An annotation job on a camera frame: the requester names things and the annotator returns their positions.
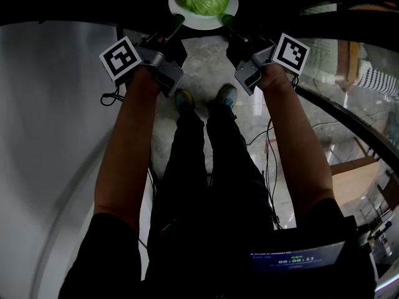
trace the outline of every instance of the forearm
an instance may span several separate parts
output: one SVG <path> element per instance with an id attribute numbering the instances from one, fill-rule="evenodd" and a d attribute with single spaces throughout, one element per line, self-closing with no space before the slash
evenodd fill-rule
<path id="1" fill-rule="evenodd" d="M 114 214 L 139 231 L 158 85 L 138 68 L 128 88 L 95 185 L 95 213 Z"/>
<path id="2" fill-rule="evenodd" d="M 331 170 L 288 79 L 271 83 L 264 96 L 296 219 L 301 222 L 316 202 L 334 198 Z"/>

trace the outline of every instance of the screen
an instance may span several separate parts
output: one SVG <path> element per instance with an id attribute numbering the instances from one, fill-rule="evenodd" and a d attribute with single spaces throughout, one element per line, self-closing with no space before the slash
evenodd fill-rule
<path id="1" fill-rule="evenodd" d="M 252 263 L 258 272 L 288 272 L 332 265 L 341 253 L 345 242 L 269 254 L 251 254 Z"/>

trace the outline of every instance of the sneaker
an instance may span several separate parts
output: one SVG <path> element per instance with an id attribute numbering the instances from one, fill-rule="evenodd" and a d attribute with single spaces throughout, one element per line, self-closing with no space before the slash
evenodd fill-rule
<path id="1" fill-rule="evenodd" d="M 219 90 L 215 102 L 217 104 L 224 104 L 233 109 L 237 102 L 237 88 L 231 84 L 225 84 Z"/>
<path id="2" fill-rule="evenodd" d="M 194 109 L 194 101 L 190 93 L 186 90 L 178 90 L 175 93 L 175 107 L 177 112 L 181 115 L 185 110 Z"/>

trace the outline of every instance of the digital display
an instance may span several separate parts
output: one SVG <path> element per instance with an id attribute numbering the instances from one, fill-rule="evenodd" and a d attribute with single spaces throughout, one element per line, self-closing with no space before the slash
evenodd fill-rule
<path id="1" fill-rule="evenodd" d="M 287 272 L 332 265 L 341 253 L 345 242 L 269 254 L 251 254 L 252 263 L 258 272 Z"/>

